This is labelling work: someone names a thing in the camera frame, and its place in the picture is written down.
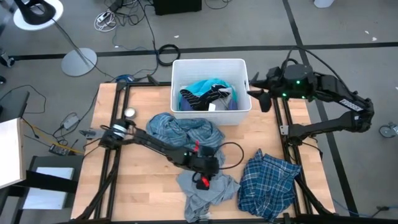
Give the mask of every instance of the red part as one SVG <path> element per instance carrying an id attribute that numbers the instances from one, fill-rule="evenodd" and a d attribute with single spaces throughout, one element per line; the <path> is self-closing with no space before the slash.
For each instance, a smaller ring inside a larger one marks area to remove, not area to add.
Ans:
<path id="1" fill-rule="evenodd" d="M 197 152 L 198 150 L 199 150 L 199 141 L 196 140 L 195 141 L 195 149 L 194 149 L 194 151 Z"/>
<path id="2" fill-rule="evenodd" d="M 205 184 L 206 187 L 210 186 L 209 180 L 206 177 L 202 177 L 201 181 Z"/>

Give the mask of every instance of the storage bin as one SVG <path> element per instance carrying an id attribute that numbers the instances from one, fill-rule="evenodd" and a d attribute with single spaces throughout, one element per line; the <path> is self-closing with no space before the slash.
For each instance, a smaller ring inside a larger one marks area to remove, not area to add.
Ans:
<path id="1" fill-rule="evenodd" d="M 180 111 L 180 90 L 200 80 L 219 78 L 234 86 L 238 110 Z M 170 107 L 178 119 L 205 118 L 216 125 L 238 125 L 251 110 L 248 72 L 243 59 L 190 59 L 173 63 Z"/>

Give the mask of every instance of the plaid shirt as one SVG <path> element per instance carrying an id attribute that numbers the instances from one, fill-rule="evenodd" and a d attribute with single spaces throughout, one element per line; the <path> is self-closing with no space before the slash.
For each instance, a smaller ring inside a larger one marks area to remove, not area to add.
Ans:
<path id="1" fill-rule="evenodd" d="M 243 170 L 238 192 L 238 208 L 273 222 L 294 200 L 294 177 L 301 166 L 270 155 L 259 149 Z"/>

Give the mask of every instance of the wooden tabletop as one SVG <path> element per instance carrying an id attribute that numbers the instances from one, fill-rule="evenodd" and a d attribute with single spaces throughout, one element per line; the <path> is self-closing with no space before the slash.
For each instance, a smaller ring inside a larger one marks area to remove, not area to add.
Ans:
<path id="1" fill-rule="evenodd" d="M 115 88 L 116 84 L 113 83 L 101 84 L 95 104 L 92 128 L 99 128 L 101 124 L 109 125 Z M 121 94 L 119 102 L 120 110 L 123 96 L 124 93 Z M 148 120 L 153 116 L 162 112 L 171 113 L 170 87 L 133 87 L 130 90 L 129 106 L 137 111 L 137 116 L 134 119 L 137 127 L 145 129 Z M 289 106 L 294 123 L 310 123 L 307 107 L 303 100 L 290 100 Z M 241 179 L 248 159 L 252 158 L 259 148 L 264 154 L 281 159 L 284 156 L 274 110 L 261 113 L 257 100 L 252 99 L 252 110 L 239 126 L 221 126 L 219 128 L 226 136 L 225 141 L 236 142 L 245 151 L 245 158 L 241 165 L 234 169 L 224 170 L 225 174 L 231 175 L 237 182 Z M 305 142 L 316 146 L 316 142 L 311 139 L 306 139 Z M 96 146 L 96 143 L 90 145 L 87 147 L 87 152 Z M 318 151 L 310 146 L 300 146 L 299 150 L 308 186 L 319 201 L 329 211 L 334 212 Z M 232 145 L 225 146 L 223 152 L 226 156 L 225 166 L 235 164 L 241 156 L 240 150 Z M 81 168 L 72 218 L 81 214 L 97 192 L 103 158 L 104 149 L 101 147 L 85 158 Z M 184 220 L 185 195 L 176 181 L 181 171 L 180 168 L 168 162 L 164 156 L 144 146 L 136 144 L 123 146 L 112 220 Z M 304 210 L 301 190 L 299 187 L 297 189 L 301 208 Z M 106 213 L 108 192 L 104 196 L 104 201 L 102 217 Z M 210 212 L 211 219 L 258 218 L 248 212 L 239 211 L 236 196 L 219 206 L 212 206 Z M 289 212 L 290 216 L 294 217 L 293 206 L 290 206 L 285 212 Z"/>

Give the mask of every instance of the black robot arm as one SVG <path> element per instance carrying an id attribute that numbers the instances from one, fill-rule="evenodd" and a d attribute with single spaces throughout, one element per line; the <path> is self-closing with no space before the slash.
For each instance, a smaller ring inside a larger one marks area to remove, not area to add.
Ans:
<path id="1" fill-rule="evenodd" d="M 201 154 L 198 151 L 187 147 L 175 147 L 164 143 L 144 130 L 136 127 L 136 124 L 130 120 L 117 120 L 112 128 L 102 126 L 106 129 L 99 145 L 107 148 L 120 147 L 127 144 L 140 144 L 153 151 L 165 156 L 173 165 L 200 173 L 208 180 L 218 173 L 219 164 L 218 159 L 214 157 L 214 150 L 202 147 Z M 133 133 L 129 134 L 129 128 L 133 129 Z M 131 135 L 131 139 L 126 139 L 126 136 Z"/>
<path id="2" fill-rule="evenodd" d="M 286 66 L 286 61 L 282 68 L 270 69 L 265 80 L 258 80 L 258 73 L 251 80 L 250 84 L 261 90 L 248 93 L 259 100 L 263 112 L 271 108 L 271 98 L 297 98 L 308 101 L 318 99 L 336 102 L 350 111 L 339 118 L 320 123 L 281 126 L 281 133 L 287 136 L 289 143 L 301 145 L 305 138 L 315 134 L 342 130 L 361 133 L 370 128 L 374 110 L 369 98 L 364 99 L 358 96 L 356 91 L 349 91 L 344 82 L 333 75 L 314 72 L 309 65 L 290 61 L 295 64 Z"/>

